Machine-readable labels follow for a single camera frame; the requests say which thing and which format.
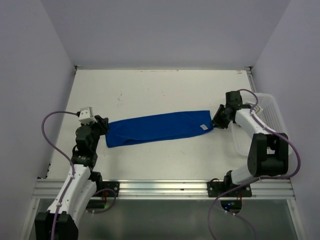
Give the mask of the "blue towel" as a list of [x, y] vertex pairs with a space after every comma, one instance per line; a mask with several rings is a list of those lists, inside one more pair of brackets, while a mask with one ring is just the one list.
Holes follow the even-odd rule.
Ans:
[[191, 138], [214, 129], [209, 110], [180, 111], [111, 122], [108, 148]]

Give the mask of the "rabbit print towel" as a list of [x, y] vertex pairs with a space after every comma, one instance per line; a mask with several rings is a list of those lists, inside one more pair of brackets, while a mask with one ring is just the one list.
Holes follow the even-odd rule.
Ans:
[[256, 115], [261, 115], [263, 112], [263, 108], [260, 105], [256, 105], [253, 108], [253, 111], [255, 112]]

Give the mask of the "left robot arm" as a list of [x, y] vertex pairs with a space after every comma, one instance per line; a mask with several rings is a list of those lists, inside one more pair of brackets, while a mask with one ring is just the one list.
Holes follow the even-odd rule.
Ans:
[[85, 116], [77, 112], [80, 127], [75, 131], [75, 146], [68, 175], [55, 200], [45, 212], [34, 219], [38, 240], [76, 240], [79, 237], [79, 221], [93, 196], [103, 193], [104, 184], [100, 172], [94, 171], [100, 137], [109, 130], [109, 119], [99, 115]]

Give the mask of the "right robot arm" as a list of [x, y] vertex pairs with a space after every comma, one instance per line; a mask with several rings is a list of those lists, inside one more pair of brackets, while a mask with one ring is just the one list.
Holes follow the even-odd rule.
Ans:
[[221, 104], [214, 115], [211, 125], [219, 129], [228, 128], [230, 123], [242, 127], [251, 139], [245, 165], [230, 170], [223, 178], [223, 192], [235, 196], [242, 184], [260, 177], [276, 177], [287, 173], [289, 168], [289, 140], [285, 133], [277, 133], [268, 127], [256, 114], [259, 103], [243, 102], [241, 93], [229, 91], [225, 94], [225, 104]]

